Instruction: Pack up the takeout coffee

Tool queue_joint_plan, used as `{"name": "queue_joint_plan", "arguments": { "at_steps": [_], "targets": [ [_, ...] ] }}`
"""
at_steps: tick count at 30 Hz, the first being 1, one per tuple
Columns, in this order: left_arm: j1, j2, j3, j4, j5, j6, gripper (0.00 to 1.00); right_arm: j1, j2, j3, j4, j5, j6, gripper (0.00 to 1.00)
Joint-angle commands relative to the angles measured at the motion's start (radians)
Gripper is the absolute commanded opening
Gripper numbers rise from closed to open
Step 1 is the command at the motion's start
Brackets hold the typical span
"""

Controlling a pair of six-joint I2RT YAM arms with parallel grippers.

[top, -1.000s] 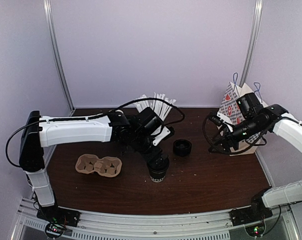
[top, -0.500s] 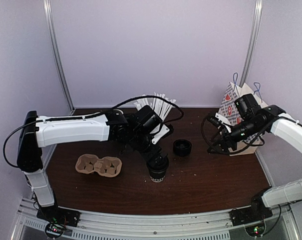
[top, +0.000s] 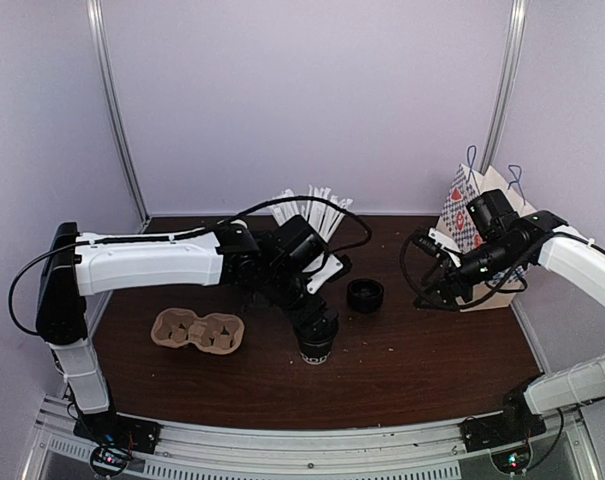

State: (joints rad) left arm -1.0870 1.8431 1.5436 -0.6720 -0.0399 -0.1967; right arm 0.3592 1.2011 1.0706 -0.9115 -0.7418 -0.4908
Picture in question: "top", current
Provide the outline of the black coffee cup lid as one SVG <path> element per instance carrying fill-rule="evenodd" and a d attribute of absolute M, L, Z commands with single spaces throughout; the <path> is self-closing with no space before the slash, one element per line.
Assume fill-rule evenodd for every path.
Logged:
<path fill-rule="evenodd" d="M 320 348 L 331 346 L 339 331 L 339 317 L 329 314 L 318 317 L 313 322 L 296 326 L 294 333 L 301 348 Z"/>

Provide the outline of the single black paper cup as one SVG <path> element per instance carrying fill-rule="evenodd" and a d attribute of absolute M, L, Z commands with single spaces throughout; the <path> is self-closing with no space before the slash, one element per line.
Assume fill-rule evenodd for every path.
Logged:
<path fill-rule="evenodd" d="M 303 334 L 296 331 L 299 353 L 303 361 L 310 365 L 325 363 L 331 354 L 338 331 L 338 325 L 324 329 L 319 333 Z"/>

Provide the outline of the stack of black lids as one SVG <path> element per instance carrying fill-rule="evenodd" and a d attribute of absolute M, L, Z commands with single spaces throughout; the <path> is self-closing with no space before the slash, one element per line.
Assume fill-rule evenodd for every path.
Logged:
<path fill-rule="evenodd" d="M 383 304 L 384 287 L 373 279 L 354 279 L 347 286 L 346 298 L 352 310 L 362 314 L 373 313 Z"/>

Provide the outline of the checkered paper takeout bag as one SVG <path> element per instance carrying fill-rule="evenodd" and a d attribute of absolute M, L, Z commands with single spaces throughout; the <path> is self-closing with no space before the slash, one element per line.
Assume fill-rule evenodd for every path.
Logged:
<path fill-rule="evenodd" d="M 450 240 L 443 240 L 443 245 L 460 254 L 468 253 L 483 243 L 483 239 L 466 208 L 471 200 L 482 193 L 483 183 L 486 184 L 485 186 L 488 186 L 489 190 L 497 188 L 504 191 L 507 199 L 512 201 L 515 211 L 521 216 L 535 211 L 533 206 L 524 199 L 522 189 L 519 187 L 519 177 L 517 177 L 517 175 L 516 180 L 513 180 L 509 185 L 514 186 L 515 184 L 518 184 L 517 188 L 519 189 L 519 194 L 516 190 L 509 187 L 502 175 L 492 167 L 489 167 L 489 170 L 487 171 L 488 177 L 486 178 L 488 180 L 485 182 L 485 176 L 473 169 L 476 154 L 477 148 L 475 145 L 471 145 L 467 148 L 466 163 L 461 163 L 458 166 L 436 227 L 432 229 L 439 233 L 429 233 L 429 236 L 436 238 L 438 241 L 444 239 L 444 237 L 449 238 Z M 437 283 L 440 282 L 440 280 L 444 280 L 445 266 L 456 266 L 456 262 L 459 264 L 458 261 L 460 258 L 457 255 L 447 252 L 445 252 L 445 254 L 446 256 L 442 256 L 440 259 L 442 262 L 439 264 L 437 273 L 434 274 L 435 276 L 433 279 L 429 281 L 430 283 Z M 524 278 L 524 270 L 519 267 L 506 282 L 505 286 L 502 287 L 502 293 L 497 292 L 479 306 L 473 308 L 465 307 L 463 310 L 473 311 L 508 307 L 517 293 L 511 290 L 521 290 L 524 288 L 524 284 L 518 279 L 516 274 L 520 274 L 520 276 Z M 496 285 L 498 280 L 499 278 L 496 277 L 496 279 L 488 281 L 488 286 L 484 281 L 481 281 L 479 285 L 473 286 L 470 301 L 475 301 L 487 294 L 490 287 Z M 446 290 L 446 287 L 435 288 L 437 285 L 432 286 L 434 286 L 434 292 L 438 292 L 439 296 L 443 299 L 443 302 L 448 301 L 448 303 L 451 303 L 453 301 L 453 293 L 449 292 L 449 290 L 451 290 L 450 288 L 449 290 Z"/>

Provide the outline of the cardboard cup carrier tray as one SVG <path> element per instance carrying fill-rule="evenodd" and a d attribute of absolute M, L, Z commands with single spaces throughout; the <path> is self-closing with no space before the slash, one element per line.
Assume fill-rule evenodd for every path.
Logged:
<path fill-rule="evenodd" d="M 245 325 L 241 318 L 223 313 L 211 313 L 203 317 L 182 308 L 161 311 L 152 326 L 154 344 L 178 349 L 194 346 L 212 355 L 229 355 L 241 345 Z"/>

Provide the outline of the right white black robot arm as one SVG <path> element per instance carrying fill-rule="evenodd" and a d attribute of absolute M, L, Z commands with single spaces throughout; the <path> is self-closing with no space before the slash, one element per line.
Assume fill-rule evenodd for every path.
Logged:
<path fill-rule="evenodd" d="M 547 210 L 521 216 L 498 189 L 471 200 L 466 209 L 482 239 L 473 250 L 454 250 L 451 238 L 435 230 L 416 230 L 406 240 L 436 261 L 420 283 L 409 284 L 416 307 L 460 312 L 479 306 L 499 293 L 517 269 L 530 265 L 568 280 L 605 307 L 605 250 L 565 220 Z M 542 414 L 602 399 L 605 353 L 512 390 L 494 430 L 512 442 Z"/>

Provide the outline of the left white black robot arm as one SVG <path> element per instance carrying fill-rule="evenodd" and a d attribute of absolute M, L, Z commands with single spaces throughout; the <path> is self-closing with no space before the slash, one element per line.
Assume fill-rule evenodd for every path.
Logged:
<path fill-rule="evenodd" d="M 300 215 L 273 231 L 254 233 L 237 221 L 211 229 L 107 237 L 59 226 L 42 271 L 36 332 L 60 363 L 88 429 L 105 444 L 126 424 L 112 396 L 85 320 L 85 299 L 121 289 L 237 285 L 258 292 L 293 326 L 302 358 L 324 363 L 338 332 L 338 314 L 319 288 L 343 264 Z"/>

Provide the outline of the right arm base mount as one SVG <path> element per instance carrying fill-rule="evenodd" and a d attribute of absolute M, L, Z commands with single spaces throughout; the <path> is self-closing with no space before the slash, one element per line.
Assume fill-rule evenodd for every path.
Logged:
<path fill-rule="evenodd" d="M 503 414 L 467 417 L 459 425 L 467 452 L 493 449 L 524 442 L 527 438 L 546 432 L 544 421 L 534 417 L 528 424 L 512 425 Z"/>

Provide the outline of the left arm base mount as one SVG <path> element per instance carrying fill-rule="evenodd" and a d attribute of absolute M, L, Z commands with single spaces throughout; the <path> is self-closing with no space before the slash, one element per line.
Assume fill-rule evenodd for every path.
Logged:
<path fill-rule="evenodd" d="M 122 416 L 107 411 L 99 414 L 77 414 L 73 433 L 98 445 L 123 453 L 153 454 L 159 440 L 161 426 L 149 420 Z"/>

